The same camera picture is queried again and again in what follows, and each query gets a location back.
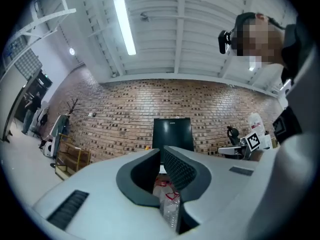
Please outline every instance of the person in dark clothing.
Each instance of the person in dark clothing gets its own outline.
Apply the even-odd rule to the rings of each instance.
[[[28,108],[24,121],[23,121],[23,128],[22,128],[22,133],[27,134],[29,127],[32,123],[32,119],[34,118],[35,112],[37,111],[38,108],[41,108],[41,99],[40,99],[40,93],[37,92],[35,97],[27,105],[25,105],[25,108]]]
[[[223,30],[218,41],[222,54],[231,45],[237,56],[248,58],[250,67],[282,65],[281,81],[291,80],[291,85],[315,44],[299,16],[296,24],[282,27],[273,18],[254,12],[238,15],[234,29]]]

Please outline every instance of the black monitor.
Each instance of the black monitor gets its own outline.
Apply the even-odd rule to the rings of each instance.
[[[161,163],[163,163],[164,146],[174,146],[194,151],[194,141],[189,117],[154,119],[152,148],[160,149]]]

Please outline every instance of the brick wall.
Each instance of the brick wall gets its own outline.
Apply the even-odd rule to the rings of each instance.
[[[196,80],[133,80],[100,85],[85,67],[74,70],[50,100],[46,136],[67,101],[79,99],[70,118],[70,135],[77,146],[91,149],[101,161],[152,145],[154,118],[190,117],[196,152],[217,155],[230,145],[227,126],[249,132],[251,112],[258,112],[273,136],[272,122],[282,109],[277,99],[251,90]],[[96,112],[96,117],[88,113]]]

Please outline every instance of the floor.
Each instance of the floor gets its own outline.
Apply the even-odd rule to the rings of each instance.
[[[24,135],[22,123],[15,119],[10,127],[10,143],[0,142],[1,166],[16,197],[27,206],[33,206],[47,191],[62,180],[50,166],[54,160],[45,157],[39,149],[40,139],[29,131]]]

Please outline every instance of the ceiling light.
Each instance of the ceiling light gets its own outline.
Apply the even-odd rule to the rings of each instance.
[[[286,86],[289,82],[291,82],[291,79],[288,79],[288,80],[284,83],[284,85],[280,88],[280,91],[282,91],[282,89],[285,88],[285,86]]]
[[[136,48],[132,38],[125,0],[113,0],[113,2],[126,50],[129,55],[135,55]]]
[[[75,55],[75,50],[74,50],[73,48],[70,48],[70,49],[69,49],[69,53],[70,53],[71,55]]]

